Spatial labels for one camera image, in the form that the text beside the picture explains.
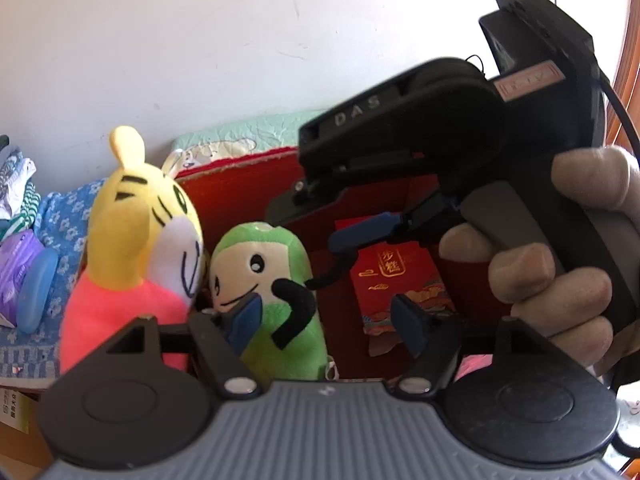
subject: blue floral fabric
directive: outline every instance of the blue floral fabric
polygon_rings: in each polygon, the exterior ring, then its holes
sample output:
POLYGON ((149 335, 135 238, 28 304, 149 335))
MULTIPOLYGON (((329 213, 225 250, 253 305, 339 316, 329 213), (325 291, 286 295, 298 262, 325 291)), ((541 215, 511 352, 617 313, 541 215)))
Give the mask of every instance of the blue floral fabric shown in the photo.
POLYGON ((40 389, 60 374, 60 323, 76 284, 89 212, 104 179, 73 192, 50 193, 40 203, 33 231, 60 255, 42 322, 31 335, 0 327, 0 385, 40 389))

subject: tiger ear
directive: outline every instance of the tiger ear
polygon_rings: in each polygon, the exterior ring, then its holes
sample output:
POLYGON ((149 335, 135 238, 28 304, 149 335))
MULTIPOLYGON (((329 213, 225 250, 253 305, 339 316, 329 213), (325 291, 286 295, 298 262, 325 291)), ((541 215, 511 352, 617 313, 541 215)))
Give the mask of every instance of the tiger ear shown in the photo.
POLYGON ((124 170, 144 164, 145 143, 135 128, 118 126, 109 134, 109 144, 124 170))

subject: pink plush body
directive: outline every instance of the pink plush body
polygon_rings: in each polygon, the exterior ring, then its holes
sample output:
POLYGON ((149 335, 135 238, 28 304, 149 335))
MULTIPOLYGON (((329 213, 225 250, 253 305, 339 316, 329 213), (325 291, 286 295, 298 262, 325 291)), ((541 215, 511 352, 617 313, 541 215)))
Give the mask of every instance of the pink plush body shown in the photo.
MULTIPOLYGON (((177 294, 144 281, 129 290, 107 290, 82 273, 66 304, 60 331, 60 371, 69 370, 132 319, 145 314, 159 324, 184 323, 188 307, 177 294)), ((164 354, 164 363, 185 370, 187 356, 164 354)))

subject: finger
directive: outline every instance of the finger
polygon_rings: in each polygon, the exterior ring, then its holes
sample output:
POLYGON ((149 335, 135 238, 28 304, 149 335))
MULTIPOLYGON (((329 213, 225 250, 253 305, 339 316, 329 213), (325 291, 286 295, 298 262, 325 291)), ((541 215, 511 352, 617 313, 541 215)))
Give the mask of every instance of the finger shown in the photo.
POLYGON ((503 303, 526 300, 545 290, 555 275, 556 263, 543 244, 503 251, 489 264, 489 286, 503 303))
POLYGON ((440 257, 454 262, 488 262, 497 248, 471 224, 460 224, 449 229, 440 240, 440 257))
POLYGON ((604 357, 594 366, 597 375, 602 375, 620 359, 640 350, 640 321, 625 326, 613 338, 613 342, 604 357))
POLYGON ((599 316, 552 337, 551 342, 569 357, 587 367, 602 358, 611 345, 612 338, 611 323, 599 316))
POLYGON ((549 337, 599 316, 609 301, 611 280, 607 273, 583 267, 558 276, 539 294, 515 303, 511 315, 549 337))
POLYGON ((587 207, 621 211, 640 230, 638 162, 618 146, 560 153, 551 167, 556 189, 587 207))

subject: plush toy eye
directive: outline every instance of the plush toy eye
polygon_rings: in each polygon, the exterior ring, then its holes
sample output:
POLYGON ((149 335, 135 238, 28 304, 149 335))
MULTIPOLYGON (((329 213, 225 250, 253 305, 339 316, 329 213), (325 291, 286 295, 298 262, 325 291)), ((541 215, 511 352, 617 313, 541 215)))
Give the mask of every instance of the plush toy eye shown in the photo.
POLYGON ((178 205, 184 214, 187 214, 187 201, 184 199, 184 195, 180 191, 178 186, 174 186, 175 199, 178 201, 178 205))
POLYGON ((253 272, 260 274, 264 270, 264 258, 260 256, 260 254, 254 254, 251 257, 251 261, 249 262, 249 266, 253 272))

